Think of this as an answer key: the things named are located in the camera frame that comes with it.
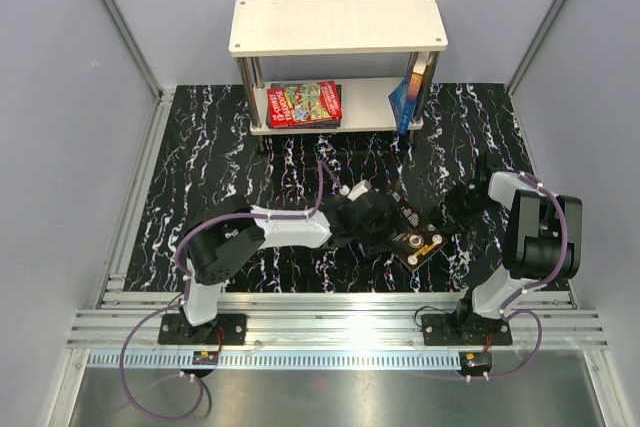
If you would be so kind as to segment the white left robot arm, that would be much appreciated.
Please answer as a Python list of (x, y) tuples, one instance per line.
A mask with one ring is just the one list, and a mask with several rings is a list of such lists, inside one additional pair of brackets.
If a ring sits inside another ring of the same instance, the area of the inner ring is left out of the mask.
[(175, 263), (187, 276), (178, 338), (194, 344), (215, 332), (222, 286), (257, 252), (270, 248), (340, 248), (356, 243), (367, 255), (391, 248), (407, 222), (391, 194), (377, 190), (317, 199), (308, 210), (269, 210), (234, 196), (192, 224)]

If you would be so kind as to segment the black treehouse book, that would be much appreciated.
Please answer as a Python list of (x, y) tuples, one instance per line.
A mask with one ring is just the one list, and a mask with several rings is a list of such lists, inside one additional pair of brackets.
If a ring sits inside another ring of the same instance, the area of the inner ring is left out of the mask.
[(395, 202), (397, 214), (394, 218), (394, 234), (388, 246), (401, 265), (414, 273), (446, 244), (446, 239), (399, 193), (392, 192), (390, 196)]

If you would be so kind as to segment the blue orange sunset book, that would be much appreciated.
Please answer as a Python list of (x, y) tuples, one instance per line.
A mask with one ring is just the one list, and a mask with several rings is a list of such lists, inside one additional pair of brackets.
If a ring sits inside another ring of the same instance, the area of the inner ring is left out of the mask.
[(416, 107), (425, 93), (426, 78), (433, 60), (432, 52), (416, 54), (402, 81), (388, 96), (399, 135), (406, 135), (409, 131)]

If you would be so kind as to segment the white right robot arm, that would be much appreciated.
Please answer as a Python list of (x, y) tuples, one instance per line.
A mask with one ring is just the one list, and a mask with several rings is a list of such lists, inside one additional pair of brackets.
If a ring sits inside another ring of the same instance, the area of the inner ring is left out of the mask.
[(568, 280), (581, 264), (583, 202), (555, 194), (528, 172), (504, 171), (482, 156), (474, 177), (444, 201), (444, 231), (461, 234), (480, 215), (504, 207), (509, 218), (501, 265), (471, 289), (442, 321), (450, 342), (480, 345), (509, 332), (515, 301), (556, 280)]

